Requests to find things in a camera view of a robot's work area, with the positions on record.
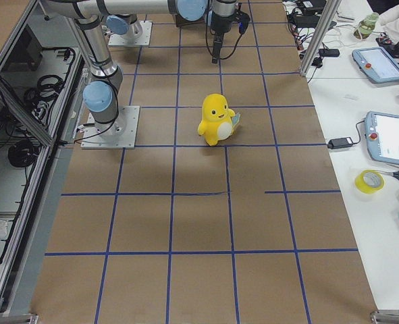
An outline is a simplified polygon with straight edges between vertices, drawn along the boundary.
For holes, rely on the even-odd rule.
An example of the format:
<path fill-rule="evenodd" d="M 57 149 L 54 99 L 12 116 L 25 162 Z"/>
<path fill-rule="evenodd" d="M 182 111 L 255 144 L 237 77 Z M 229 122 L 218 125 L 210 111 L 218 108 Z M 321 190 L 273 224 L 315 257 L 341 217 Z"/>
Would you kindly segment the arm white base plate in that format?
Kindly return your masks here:
<path fill-rule="evenodd" d="M 136 133 L 140 115 L 139 106 L 121 106 L 119 108 L 118 118 L 114 124 L 106 130 L 111 124 L 97 124 L 95 127 L 94 117 L 88 114 L 87 122 L 93 124 L 84 129 L 84 140 L 81 140 L 82 149 L 133 149 L 136 142 Z"/>
<path fill-rule="evenodd" d="M 142 47 L 149 46 L 153 23 L 149 20 L 136 21 L 133 24 L 116 21 L 108 22 L 107 27 L 111 32 L 109 37 L 110 47 Z"/>

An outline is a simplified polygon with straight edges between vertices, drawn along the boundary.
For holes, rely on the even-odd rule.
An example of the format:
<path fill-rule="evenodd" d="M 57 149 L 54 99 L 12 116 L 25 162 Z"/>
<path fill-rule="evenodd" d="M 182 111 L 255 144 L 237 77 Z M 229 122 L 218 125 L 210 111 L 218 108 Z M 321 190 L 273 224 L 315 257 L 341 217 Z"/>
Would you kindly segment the silver robot arm, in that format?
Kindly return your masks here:
<path fill-rule="evenodd" d="M 113 77 L 122 78 L 119 66 L 112 59 L 109 46 L 101 28 L 101 17 L 133 16 L 137 14 L 175 14 L 188 21 L 205 18 L 206 28 L 213 31 L 213 46 L 208 48 L 211 62 L 230 58 L 222 57 L 224 35 L 234 24 L 243 36 L 250 17 L 241 10 L 237 1 L 50 1 L 50 7 L 65 17 L 82 54 L 87 57 L 93 77 L 107 80 L 114 87 Z"/>

